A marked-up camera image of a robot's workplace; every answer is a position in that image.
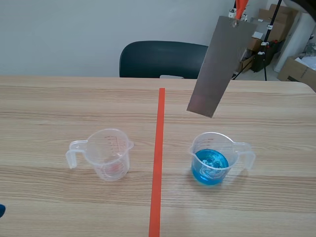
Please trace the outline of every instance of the black chair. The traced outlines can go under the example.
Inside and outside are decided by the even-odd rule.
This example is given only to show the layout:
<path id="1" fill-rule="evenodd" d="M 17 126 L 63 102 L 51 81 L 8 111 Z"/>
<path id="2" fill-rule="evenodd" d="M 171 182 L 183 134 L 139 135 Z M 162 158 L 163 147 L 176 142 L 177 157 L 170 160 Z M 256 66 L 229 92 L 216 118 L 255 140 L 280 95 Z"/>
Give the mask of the black chair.
<path id="1" fill-rule="evenodd" d="M 121 78 L 159 78 L 161 75 L 198 78 L 207 46 L 172 42 L 138 41 L 123 50 L 119 61 Z"/>

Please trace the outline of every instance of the red tape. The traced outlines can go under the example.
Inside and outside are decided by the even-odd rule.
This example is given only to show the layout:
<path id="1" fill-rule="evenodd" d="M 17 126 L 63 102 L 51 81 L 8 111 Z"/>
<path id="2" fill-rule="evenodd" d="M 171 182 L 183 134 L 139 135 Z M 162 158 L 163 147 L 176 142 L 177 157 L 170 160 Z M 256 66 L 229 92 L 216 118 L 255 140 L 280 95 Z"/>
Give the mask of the red tape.
<path id="1" fill-rule="evenodd" d="M 158 99 L 157 125 L 156 125 L 152 200 L 151 200 L 151 205 L 150 205 L 149 235 L 148 235 L 149 237 L 160 236 L 164 101 L 165 101 L 165 88 L 160 88 L 159 99 Z"/>

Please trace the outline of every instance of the gray metal plate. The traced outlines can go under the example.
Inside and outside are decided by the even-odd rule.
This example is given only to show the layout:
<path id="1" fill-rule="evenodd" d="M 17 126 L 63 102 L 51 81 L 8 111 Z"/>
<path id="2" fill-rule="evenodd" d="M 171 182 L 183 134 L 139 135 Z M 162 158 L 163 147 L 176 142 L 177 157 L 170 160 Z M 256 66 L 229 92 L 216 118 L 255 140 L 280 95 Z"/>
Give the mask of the gray metal plate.
<path id="1" fill-rule="evenodd" d="M 256 25 L 220 16 L 187 110 L 212 117 L 247 48 Z"/>

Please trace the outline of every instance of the blue liquid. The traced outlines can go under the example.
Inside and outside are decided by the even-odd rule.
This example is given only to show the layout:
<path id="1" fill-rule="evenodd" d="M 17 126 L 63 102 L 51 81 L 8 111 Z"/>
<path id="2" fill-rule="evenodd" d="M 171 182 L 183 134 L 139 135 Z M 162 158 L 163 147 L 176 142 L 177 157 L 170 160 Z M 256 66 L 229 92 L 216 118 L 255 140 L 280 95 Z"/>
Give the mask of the blue liquid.
<path id="1" fill-rule="evenodd" d="M 214 168 L 227 168 L 229 166 L 226 158 L 215 150 L 201 150 L 196 153 L 196 156 L 202 163 Z M 192 161 L 192 173 L 194 177 L 201 183 L 207 185 L 214 185 L 222 182 L 228 171 L 229 169 L 216 170 L 208 168 L 195 158 Z"/>

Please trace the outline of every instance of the measuring cup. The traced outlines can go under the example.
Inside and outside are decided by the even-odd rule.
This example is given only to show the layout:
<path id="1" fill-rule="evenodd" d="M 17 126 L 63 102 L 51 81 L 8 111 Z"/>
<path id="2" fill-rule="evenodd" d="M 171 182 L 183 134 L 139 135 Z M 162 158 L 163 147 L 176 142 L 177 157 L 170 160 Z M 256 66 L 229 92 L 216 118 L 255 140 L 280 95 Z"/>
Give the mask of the measuring cup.
<path id="1" fill-rule="evenodd" d="M 128 151 L 134 143 L 118 129 L 104 129 L 91 135 L 87 140 L 70 143 L 66 158 L 69 168 L 77 166 L 76 153 L 82 153 L 93 165 L 97 175 L 106 181 L 122 178 L 129 169 Z"/>
<path id="2" fill-rule="evenodd" d="M 244 167 L 248 170 L 252 168 L 256 158 L 250 144 L 234 142 L 216 132 L 197 136 L 190 147 L 190 154 L 193 156 L 193 175 L 198 181 L 208 185 L 222 182 L 240 157 L 244 158 Z"/>

